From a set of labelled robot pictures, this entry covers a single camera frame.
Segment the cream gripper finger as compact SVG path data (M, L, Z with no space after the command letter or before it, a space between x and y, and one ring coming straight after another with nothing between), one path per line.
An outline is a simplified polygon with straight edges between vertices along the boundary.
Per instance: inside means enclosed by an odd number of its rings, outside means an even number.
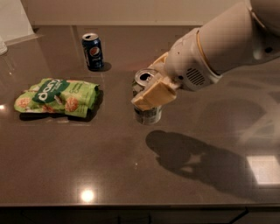
M174 101L178 89L179 84L171 78L156 74L144 90L138 93L131 102L142 111L150 110Z
M165 52L160 57L158 57L154 62L149 65L150 69L156 70L158 72L163 72L165 70L165 61L168 56L168 52Z

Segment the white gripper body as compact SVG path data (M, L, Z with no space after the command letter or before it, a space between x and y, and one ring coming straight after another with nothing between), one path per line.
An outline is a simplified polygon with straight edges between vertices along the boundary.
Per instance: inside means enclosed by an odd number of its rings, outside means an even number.
M195 28L178 39L164 62L167 74L188 91L198 91L221 79L207 62L200 45L199 31Z

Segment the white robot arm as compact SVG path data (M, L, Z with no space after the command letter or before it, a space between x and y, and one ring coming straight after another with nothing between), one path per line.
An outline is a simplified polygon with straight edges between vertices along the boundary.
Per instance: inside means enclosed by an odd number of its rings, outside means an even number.
M246 0L179 38L150 68L156 71L132 103L141 110L197 91L237 67L271 61L280 53L280 0Z

